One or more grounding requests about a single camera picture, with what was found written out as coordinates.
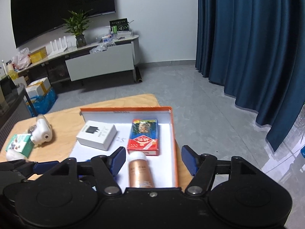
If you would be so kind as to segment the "green white carton box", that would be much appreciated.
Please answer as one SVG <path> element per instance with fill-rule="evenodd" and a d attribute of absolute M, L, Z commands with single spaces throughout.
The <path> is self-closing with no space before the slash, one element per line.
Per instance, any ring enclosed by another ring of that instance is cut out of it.
<path fill-rule="evenodd" d="M 30 133 L 15 134 L 6 146 L 6 152 L 8 152 L 8 150 L 13 150 L 14 152 L 18 152 L 25 157 L 29 157 L 34 147 L 34 143 L 30 138 Z"/>

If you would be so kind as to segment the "white handheld device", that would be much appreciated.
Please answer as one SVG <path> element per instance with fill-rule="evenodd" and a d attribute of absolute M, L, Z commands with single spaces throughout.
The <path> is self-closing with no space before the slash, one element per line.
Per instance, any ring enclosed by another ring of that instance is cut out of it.
<path fill-rule="evenodd" d="M 53 139 L 53 131 L 50 123 L 46 117 L 39 114 L 36 117 L 36 123 L 30 126 L 27 130 L 31 134 L 31 141 L 35 145 L 42 145 L 43 143 L 50 142 Z"/>

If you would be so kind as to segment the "white charger box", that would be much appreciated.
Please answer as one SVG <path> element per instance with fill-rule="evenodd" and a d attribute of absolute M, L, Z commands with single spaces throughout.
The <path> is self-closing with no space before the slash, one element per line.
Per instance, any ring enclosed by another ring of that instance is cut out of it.
<path fill-rule="evenodd" d="M 107 151 L 116 134 L 114 124 L 88 120 L 76 139 L 81 145 Z"/>

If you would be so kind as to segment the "copper bottle white cap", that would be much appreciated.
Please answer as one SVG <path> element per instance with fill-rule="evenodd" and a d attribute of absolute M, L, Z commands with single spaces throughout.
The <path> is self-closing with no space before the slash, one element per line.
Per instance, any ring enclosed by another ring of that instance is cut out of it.
<path fill-rule="evenodd" d="M 153 177 L 143 152 L 132 152 L 129 155 L 129 187 L 154 188 Z"/>

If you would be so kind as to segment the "orange white tray box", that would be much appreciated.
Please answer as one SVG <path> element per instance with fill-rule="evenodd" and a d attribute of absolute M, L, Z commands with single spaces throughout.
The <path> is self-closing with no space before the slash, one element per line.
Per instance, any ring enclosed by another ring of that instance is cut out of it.
<path fill-rule="evenodd" d="M 107 150 L 76 142 L 70 156 L 78 162 L 97 155 L 109 156 L 124 147 L 129 154 L 142 151 L 157 188 L 178 187 L 178 170 L 172 109 L 168 106 L 147 108 L 82 108 L 85 122 L 95 121 L 115 126 L 116 135 Z"/>

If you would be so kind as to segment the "red blue card box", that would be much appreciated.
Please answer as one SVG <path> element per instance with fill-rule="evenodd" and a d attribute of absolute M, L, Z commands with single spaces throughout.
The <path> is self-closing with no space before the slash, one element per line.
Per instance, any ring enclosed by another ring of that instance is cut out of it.
<path fill-rule="evenodd" d="M 128 153 L 143 152 L 146 156 L 159 155 L 159 127 L 157 119 L 134 119 L 127 145 Z"/>

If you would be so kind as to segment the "wooden table board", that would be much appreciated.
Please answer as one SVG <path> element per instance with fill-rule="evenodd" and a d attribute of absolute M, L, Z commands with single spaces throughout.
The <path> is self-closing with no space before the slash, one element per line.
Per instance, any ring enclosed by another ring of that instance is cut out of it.
<path fill-rule="evenodd" d="M 182 187 L 191 180 L 175 141 L 173 110 L 159 106 L 154 95 L 136 95 L 46 115 L 53 130 L 50 142 L 35 146 L 36 162 L 76 158 L 87 161 L 124 147 L 146 156 L 157 188 Z"/>

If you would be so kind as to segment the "black round coffee table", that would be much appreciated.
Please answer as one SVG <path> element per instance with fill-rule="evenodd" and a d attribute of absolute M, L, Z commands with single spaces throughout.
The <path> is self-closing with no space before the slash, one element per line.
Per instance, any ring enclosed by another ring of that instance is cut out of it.
<path fill-rule="evenodd" d="M 1 148 L 14 125 L 31 118 L 30 110 L 24 101 L 26 90 L 23 84 L 16 86 L 12 79 L 1 79 Z"/>

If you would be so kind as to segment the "blue bag with boxes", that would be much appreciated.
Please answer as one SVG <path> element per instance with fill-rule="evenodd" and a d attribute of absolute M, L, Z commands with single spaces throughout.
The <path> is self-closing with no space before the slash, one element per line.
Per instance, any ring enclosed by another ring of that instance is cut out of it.
<path fill-rule="evenodd" d="M 38 114 L 46 114 L 57 100 L 57 94 L 48 77 L 33 81 L 26 88 L 30 101 Z"/>

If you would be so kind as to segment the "white tv cabinet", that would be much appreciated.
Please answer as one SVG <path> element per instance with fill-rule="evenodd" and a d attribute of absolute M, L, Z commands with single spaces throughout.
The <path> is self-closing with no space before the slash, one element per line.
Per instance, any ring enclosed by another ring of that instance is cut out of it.
<path fill-rule="evenodd" d="M 62 53 L 46 57 L 18 72 L 27 76 L 29 81 L 48 77 L 51 84 L 64 81 L 78 81 L 89 77 L 101 76 L 123 71 L 132 71 L 133 80 L 141 78 L 139 68 L 139 37 L 115 40 L 114 45 L 102 52 L 91 54 L 89 51 L 98 43 L 77 48 L 71 47 Z"/>

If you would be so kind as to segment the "white plastic bag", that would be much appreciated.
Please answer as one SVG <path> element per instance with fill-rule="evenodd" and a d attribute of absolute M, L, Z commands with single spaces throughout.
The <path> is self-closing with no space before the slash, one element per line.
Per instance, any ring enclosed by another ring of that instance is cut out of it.
<path fill-rule="evenodd" d="M 31 64 L 29 48 L 24 48 L 19 51 L 17 55 L 12 58 L 12 62 L 17 70 L 27 68 Z"/>

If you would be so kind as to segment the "yellow box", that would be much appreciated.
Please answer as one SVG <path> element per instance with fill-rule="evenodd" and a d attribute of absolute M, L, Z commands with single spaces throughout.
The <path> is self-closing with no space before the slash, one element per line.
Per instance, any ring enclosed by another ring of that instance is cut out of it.
<path fill-rule="evenodd" d="M 47 49 L 46 47 L 42 47 L 36 51 L 33 51 L 29 54 L 29 57 L 31 59 L 31 63 L 37 63 L 47 57 Z"/>

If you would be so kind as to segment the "white router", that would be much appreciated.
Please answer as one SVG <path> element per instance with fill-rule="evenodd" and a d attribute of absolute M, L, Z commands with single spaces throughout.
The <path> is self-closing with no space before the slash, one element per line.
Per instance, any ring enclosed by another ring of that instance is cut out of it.
<path fill-rule="evenodd" d="M 66 36 L 50 41 L 50 46 L 51 52 L 48 54 L 48 57 L 63 53 L 68 49 L 68 42 Z"/>

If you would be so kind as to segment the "blue curtain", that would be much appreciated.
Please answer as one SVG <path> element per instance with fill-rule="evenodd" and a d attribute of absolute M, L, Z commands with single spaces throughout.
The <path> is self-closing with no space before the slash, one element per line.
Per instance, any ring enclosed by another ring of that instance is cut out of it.
<path fill-rule="evenodd" d="M 304 0 L 198 0 L 195 66 L 277 150 L 304 105 Z"/>

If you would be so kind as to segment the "black green display box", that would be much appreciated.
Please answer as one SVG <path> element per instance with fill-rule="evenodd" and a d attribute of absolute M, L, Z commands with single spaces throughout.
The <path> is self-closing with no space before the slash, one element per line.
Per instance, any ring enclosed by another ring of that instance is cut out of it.
<path fill-rule="evenodd" d="M 110 21 L 110 29 L 114 34 L 130 31 L 128 19 L 123 18 Z"/>

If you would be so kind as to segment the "potted green plant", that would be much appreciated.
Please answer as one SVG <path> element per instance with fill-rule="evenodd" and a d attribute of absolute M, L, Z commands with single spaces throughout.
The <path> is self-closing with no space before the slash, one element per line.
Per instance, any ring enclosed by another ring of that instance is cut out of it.
<path fill-rule="evenodd" d="M 74 12 L 72 10 L 68 11 L 71 16 L 64 20 L 64 26 L 66 28 L 66 33 L 73 34 L 76 40 L 76 47 L 81 48 L 87 45 L 84 31 L 89 27 L 88 11 L 80 10 L 79 12 Z"/>

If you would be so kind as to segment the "black television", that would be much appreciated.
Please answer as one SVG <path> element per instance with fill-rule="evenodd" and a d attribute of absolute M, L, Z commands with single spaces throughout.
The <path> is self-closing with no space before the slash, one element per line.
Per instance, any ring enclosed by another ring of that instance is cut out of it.
<path fill-rule="evenodd" d="M 16 47 L 57 29 L 72 12 L 88 16 L 115 12 L 115 0 L 10 0 L 11 24 Z"/>

